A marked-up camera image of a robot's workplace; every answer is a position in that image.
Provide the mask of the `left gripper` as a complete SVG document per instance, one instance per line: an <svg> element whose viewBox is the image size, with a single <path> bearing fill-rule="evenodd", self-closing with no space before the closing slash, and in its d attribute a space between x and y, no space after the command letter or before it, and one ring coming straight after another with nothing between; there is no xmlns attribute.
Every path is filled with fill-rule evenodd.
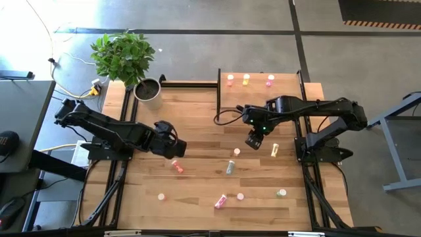
<svg viewBox="0 0 421 237"><path fill-rule="evenodd" d="M173 159L183 157L187 148L187 142L178 137L174 126L169 122L160 120L154 123L157 137L154 139L154 154Z"/></svg>

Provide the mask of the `white round plant pot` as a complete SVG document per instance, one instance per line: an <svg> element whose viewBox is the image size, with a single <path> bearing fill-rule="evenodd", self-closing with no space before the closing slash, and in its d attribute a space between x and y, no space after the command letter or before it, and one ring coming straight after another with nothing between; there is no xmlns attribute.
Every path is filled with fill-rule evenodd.
<svg viewBox="0 0 421 237"><path fill-rule="evenodd" d="M134 88L136 99L149 110L162 106L161 83L154 78L145 78Z"/></svg>

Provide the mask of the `white flat box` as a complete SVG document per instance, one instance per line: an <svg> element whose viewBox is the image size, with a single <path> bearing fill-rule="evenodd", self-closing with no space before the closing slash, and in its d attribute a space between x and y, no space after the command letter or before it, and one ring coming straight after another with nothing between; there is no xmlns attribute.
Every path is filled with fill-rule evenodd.
<svg viewBox="0 0 421 237"><path fill-rule="evenodd" d="M89 151L82 147L82 144L85 144L84 140L78 140L76 143L76 147L74 149L74 153L72 156L71 163L78 167L88 167L90 161L88 159Z"/></svg>

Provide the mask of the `green leafy plant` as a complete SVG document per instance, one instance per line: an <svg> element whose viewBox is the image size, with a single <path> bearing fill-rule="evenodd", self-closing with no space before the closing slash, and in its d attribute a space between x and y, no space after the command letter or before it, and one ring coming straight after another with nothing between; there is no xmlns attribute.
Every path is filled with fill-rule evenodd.
<svg viewBox="0 0 421 237"><path fill-rule="evenodd" d="M143 34L105 34L90 45L96 73L125 86L137 85L145 79L155 49Z"/></svg>

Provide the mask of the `black desk support beam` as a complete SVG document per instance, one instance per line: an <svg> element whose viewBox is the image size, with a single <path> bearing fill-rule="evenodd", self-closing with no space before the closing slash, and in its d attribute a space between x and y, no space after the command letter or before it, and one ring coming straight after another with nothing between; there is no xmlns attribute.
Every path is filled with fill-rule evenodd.
<svg viewBox="0 0 421 237"><path fill-rule="evenodd" d="M65 178L85 180L87 170L60 159L54 158L46 153L33 150L32 157L28 164L29 168L37 168L45 172L61 175Z"/></svg>

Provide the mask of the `grey desk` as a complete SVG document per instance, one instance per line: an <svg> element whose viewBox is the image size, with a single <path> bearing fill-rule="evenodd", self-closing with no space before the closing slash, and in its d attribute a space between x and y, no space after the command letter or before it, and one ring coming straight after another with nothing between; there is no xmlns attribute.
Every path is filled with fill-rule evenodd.
<svg viewBox="0 0 421 237"><path fill-rule="evenodd" d="M54 89L52 80L0 80L0 132L19 136L16 151L0 163L0 173L28 168Z"/></svg>

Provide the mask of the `black round pouch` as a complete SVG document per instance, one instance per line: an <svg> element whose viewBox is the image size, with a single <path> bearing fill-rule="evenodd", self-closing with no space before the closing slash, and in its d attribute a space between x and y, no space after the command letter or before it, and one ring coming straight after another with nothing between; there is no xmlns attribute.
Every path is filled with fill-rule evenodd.
<svg viewBox="0 0 421 237"><path fill-rule="evenodd" d="M19 146L20 138L16 132L0 132L0 156L11 155Z"/></svg>

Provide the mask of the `black computer mouse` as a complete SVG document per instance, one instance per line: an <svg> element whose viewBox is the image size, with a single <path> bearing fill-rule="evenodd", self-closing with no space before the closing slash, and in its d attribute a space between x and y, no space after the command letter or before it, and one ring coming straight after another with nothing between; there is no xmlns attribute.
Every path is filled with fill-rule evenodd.
<svg viewBox="0 0 421 237"><path fill-rule="evenodd" d="M23 197L14 197L0 208L0 231L7 230L13 225L25 204Z"/></svg>

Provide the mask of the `black mat orange striped edge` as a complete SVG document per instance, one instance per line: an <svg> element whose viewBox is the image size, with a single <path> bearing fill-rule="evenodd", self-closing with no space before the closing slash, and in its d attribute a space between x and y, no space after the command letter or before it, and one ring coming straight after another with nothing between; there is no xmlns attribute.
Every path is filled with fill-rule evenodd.
<svg viewBox="0 0 421 237"><path fill-rule="evenodd" d="M338 0L344 25L421 31L421 1Z"/></svg>

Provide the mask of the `wooden shelf with black frame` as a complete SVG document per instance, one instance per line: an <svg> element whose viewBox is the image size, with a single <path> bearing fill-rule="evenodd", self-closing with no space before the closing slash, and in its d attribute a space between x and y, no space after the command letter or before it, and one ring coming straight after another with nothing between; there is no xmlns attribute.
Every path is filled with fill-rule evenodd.
<svg viewBox="0 0 421 237"><path fill-rule="evenodd" d="M233 74L232 86L227 85L227 76ZM249 74L249 84L243 85L243 75ZM275 79L268 87L268 75L273 74ZM322 99L324 97L322 85L316 82L304 82L301 73L250 73L250 72L219 72L216 100L216 113L223 109L235 108L237 105L263 106L267 100L281 96L292 95L307 99Z"/></svg>

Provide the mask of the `silver metal bracket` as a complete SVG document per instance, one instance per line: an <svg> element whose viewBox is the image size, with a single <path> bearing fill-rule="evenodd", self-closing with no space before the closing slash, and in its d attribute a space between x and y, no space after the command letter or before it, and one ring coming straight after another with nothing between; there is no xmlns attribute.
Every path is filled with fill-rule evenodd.
<svg viewBox="0 0 421 237"><path fill-rule="evenodd" d="M288 231L288 237L326 237L323 232Z"/></svg>
<svg viewBox="0 0 421 237"><path fill-rule="evenodd" d="M141 236L140 230L110 230L105 231L103 237L138 237Z"/></svg>

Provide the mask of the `blue metal table frame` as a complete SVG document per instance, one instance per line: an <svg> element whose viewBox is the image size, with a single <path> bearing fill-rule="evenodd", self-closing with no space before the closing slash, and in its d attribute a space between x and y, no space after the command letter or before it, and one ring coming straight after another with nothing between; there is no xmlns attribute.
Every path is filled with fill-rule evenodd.
<svg viewBox="0 0 421 237"><path fill-rule="evenodd" d="M397 182L383 185L385 192L421 186L421 176L411 178L405 173L404 168L410 161L421 161L421 115L404 115L406 111L415 109L421 111L421 92L409 93L404 96L400 104L368 121L367 130L375 126L382 129L399 176Z"/></svg>

